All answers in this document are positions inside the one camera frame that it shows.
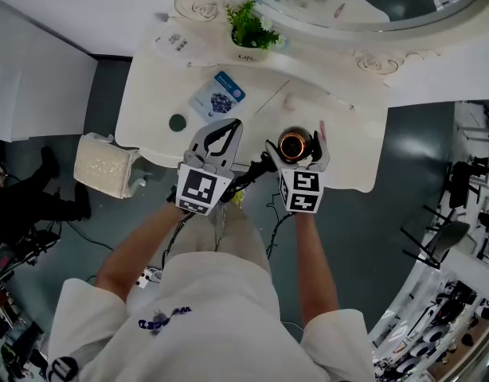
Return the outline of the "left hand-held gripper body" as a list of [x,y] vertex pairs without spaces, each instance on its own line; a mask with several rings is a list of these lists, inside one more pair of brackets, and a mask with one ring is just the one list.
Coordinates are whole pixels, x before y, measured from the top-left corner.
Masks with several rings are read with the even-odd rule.
[[178,167],[178,184],[175,204],[187,212],[207,216],[216,206],[234,179],[230,169],[231,154],[203,158],[195,151],[186,151]]

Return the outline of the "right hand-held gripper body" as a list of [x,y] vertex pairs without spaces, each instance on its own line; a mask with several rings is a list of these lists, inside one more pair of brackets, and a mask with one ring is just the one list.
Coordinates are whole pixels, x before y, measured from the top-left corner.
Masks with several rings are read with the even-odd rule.
[[278,168],[279,191],[288,212],[317,213],[323,198],[323,170],[316,163],[308,166],[283,164]]

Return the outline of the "white dressing table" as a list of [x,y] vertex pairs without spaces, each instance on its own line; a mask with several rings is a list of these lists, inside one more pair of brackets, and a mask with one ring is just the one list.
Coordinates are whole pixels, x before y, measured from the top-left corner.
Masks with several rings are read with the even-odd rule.
[[[245,92],[233,109],[244,124],[236,170],[245,170],[264,141],[283,129],[313,131],[323,120],[331,155],[325,185],[368,193],[390,108],[489,99],[489,0],[429,25],[381,33],[303,25],[263,14],[256,2],[255,13],[269,18],[288,41],[253,63],[229,55],[225,6],[245,1],[174,0],[167,19],[152,21],[131,63],[115,130],[118,144],[138,149],[157,165],[175,167],[204,125],[189,105],[191,96],[225,71]],[[154,51],[152,39],[168,27],[190,34],[192,57],[175,60]],[[186,118],[183,131],[170,129],[173,114]]]

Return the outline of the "person's right forearm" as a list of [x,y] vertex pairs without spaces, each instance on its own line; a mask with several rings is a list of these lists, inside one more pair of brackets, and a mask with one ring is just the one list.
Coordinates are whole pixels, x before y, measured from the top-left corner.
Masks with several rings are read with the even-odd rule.
[[338,310],[338,295],[313,214],[295,214],[302,321]]

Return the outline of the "person's left forearm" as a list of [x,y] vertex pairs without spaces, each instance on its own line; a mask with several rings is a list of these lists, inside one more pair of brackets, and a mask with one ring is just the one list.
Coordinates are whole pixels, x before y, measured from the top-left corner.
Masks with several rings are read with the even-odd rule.
[[96,275],[95,287],[112,294],[122,305],[131,298],[132,312],[151,303],[159,288],[147,286],[145,291],[135,291],[135,282],[182,217],[182,210],[171,203],[148,217],[106,258]]

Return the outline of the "blue face mask packet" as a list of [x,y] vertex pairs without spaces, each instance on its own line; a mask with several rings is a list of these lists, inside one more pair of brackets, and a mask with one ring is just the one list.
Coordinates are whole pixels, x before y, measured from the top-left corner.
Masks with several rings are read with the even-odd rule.
[[226,119],[245,98],[245,91],[224,71],[206,82],[190,98],[189,105],[205,123]]

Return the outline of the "person's beige trousers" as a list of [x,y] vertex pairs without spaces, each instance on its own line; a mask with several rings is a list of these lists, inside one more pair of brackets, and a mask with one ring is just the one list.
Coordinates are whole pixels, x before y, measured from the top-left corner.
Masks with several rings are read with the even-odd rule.
[[175,236],[166,259],[191,252],[227,253],[271,271],[259,231],[234,203],[214,215],[190,218]]

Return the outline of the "thin white stick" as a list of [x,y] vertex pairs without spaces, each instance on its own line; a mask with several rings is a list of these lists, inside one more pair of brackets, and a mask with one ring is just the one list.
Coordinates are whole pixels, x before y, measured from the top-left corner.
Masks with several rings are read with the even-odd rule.
[[274,99],[276,95],[289,84],[290,81],[290,79],[285,81],[262,105],[260,105],[260,107],[254,112],[254,115],[257,115],[272,99]]

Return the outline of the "cream upholstered stool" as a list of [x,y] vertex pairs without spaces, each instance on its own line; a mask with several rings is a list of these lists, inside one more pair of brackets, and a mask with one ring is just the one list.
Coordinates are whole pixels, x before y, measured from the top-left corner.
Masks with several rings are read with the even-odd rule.
[[135,161],[141,158],[138,150],[126,150],[113,144],[114,136],[89,133],[80,137],[73,177],[79,183],[108,196],[132,197],[147,185],[144,176],[130,181]]

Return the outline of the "white power strip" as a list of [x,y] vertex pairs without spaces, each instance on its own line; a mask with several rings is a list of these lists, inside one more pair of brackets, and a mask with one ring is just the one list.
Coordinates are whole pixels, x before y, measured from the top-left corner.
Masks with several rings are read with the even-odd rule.
[[135,285],[141,289],[145,289],[149,284],[160,284],[161,279],[162,270],[156,267],[146,267],[135,282]]

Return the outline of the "green potted plant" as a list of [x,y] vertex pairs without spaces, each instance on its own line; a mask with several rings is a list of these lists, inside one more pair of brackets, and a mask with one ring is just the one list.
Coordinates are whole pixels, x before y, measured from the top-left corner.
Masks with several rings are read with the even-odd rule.
[[225,6],[229,24],[229,55],[235,60],[261,62],[271,50],[281,50],[288,39],[272,21],[255,13],[255,0]]

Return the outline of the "person's white shirt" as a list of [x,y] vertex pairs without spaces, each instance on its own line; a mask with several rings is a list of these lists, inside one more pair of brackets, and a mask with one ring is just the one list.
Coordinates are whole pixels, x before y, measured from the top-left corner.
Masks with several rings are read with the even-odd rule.
[[133,313],[109,291],[65,281],[48,357],[53,379],[74,359],[78,382],[374,382],[360,311],[320,314],[297,341],[270,275],[219,252],[176,255]]

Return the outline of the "black office chair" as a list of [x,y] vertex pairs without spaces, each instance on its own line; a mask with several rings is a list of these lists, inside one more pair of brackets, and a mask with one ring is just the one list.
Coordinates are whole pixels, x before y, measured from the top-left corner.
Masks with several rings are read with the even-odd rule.
[[480,189],[470,185],[470,179],[471,176],[483,175],[484,171],[483,166],[470,165],[466,162],[457,162],[452,167],[452,176],[448,187],[450,192],[449,207],[451,209],[465,208],[470,191],[476,195],[476,202],[479,202]]

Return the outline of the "grey office chair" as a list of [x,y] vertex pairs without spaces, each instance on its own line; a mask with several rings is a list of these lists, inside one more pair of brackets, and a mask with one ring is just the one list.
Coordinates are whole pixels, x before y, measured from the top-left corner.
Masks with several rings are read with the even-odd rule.
[[427,205],[423,205],[423,208],[432,213],[436,218],[435,224],[426,228],[432,233],[432,238],[426,245],[423,245],[404,228],[400,228],[401,232],[418,247],[422,256],[414,255],[405,248],[402,252],[428,267],[439,270],[449,250],[455,247],[467,235],[470,224],[457,220],[458,214],[456,209],[451,209],[450,213],[445,216]]

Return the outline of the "white rack with equipment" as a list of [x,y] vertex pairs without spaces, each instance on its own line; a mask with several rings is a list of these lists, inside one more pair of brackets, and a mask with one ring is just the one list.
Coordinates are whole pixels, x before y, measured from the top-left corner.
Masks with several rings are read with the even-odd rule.
[[456,275],[416,263],[369,333],[376,382],[464,382],[489,334],[489,300]]

